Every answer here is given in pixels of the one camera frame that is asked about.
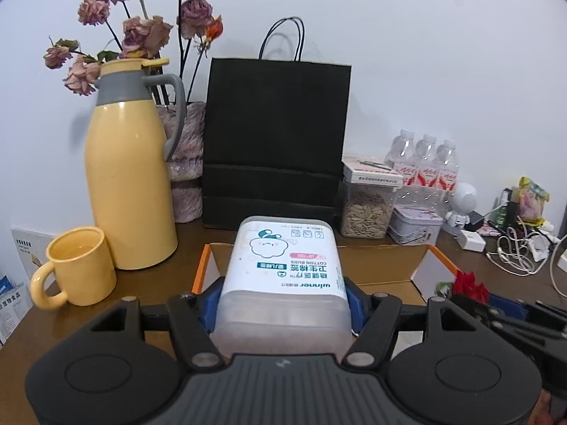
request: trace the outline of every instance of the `orange flower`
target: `orange flower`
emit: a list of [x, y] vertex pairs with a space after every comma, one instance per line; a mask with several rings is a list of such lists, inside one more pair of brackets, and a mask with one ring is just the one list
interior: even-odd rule
[[211, 41], [217, 39], [219, 36], [222, 35], [222, 17], [219, 16], [213, 20], [209, 24], [209, 26], [205, 29], [205, 42], [210, 44]]

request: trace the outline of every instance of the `cartoon face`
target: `cartoon face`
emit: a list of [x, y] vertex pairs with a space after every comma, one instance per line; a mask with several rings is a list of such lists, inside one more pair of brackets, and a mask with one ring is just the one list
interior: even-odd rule
[[287, 241], [281, 238], [281, 235], [272, 234], [271, 230], [262, 230], [258, 233], [259, 238], [250, 241], [252, 252], [264, 259], [271, 257], [279, 257], [284, 255], [285, 250], [289, 246]]

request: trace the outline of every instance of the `gray handle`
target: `gray handle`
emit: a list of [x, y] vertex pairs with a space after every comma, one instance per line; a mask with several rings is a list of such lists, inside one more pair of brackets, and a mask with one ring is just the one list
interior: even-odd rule
[[144, 77], [146, 86], [157, 86], [160, 84], [171, 84], [175, 88], [175, 128], [170, 138], [165, 141], [163, 146], [163, 160], [168, 162], [174, 156], [174, 151], [179, 144], [183, 125], [185, 124], [185, 116], [187, 115], [187, 107], [185, 105], [185, 86], [179, 76], [172, 73], [164, 75], [148, 75]]

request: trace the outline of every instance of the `wooden table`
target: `wooden table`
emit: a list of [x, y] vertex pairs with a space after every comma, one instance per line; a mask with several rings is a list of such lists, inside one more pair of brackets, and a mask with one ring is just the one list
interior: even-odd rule
[[[99, 304], [89, 307], [65, 305], [56, 312], [32, 308], [0, 350], [0, 425], [37, 423], [24, 394], [24, 378], [29, 367], [45, 351], [123, 296], [135, 295], [141, 299], [142, 305], [152, 305], [164, 303], [170, 296], [188, 291], [203, 245], [209, 242], [233, 242], [235, 235], [236, 232], [205, 229], [200, 220], [180, 224], [179, 247], [172, 257], [148, 270], [118, 272], [116, 288]], [[337, 236], [340, 245], [392, 242], [389, 237], [376, 241]], [[441, 232], [437, 246], [463, 271], [474, 271], [490, 292], [511, 299], [540, 299], [567, 308], [567, 299], [560, 297], [551, 286], [547, 266], [532, 277], [515, 277], [495, 267], [484, 254], [461, 250], [456, 241], [444, 232]], [[567, 274], [557, 269], [555, 276], [558, 286], [567, 291]], [[147, 333], [146, 340], [172, 354], [166, 334]]]

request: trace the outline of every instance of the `yellow thermos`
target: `yellow thermos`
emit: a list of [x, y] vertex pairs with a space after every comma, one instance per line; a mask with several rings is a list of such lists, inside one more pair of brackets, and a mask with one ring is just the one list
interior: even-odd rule
[[[148, 75], [168, 59], [119, 59], [103, 64], [89, 125], [84, 165], [96, 226], [116, 268], [137, 270], [167, 259], [177, 248], [171, 159], [185, 122], [185, 90], [176, 75]], [[176, 126], [166, 139], [150, 86], [175, 88]]]

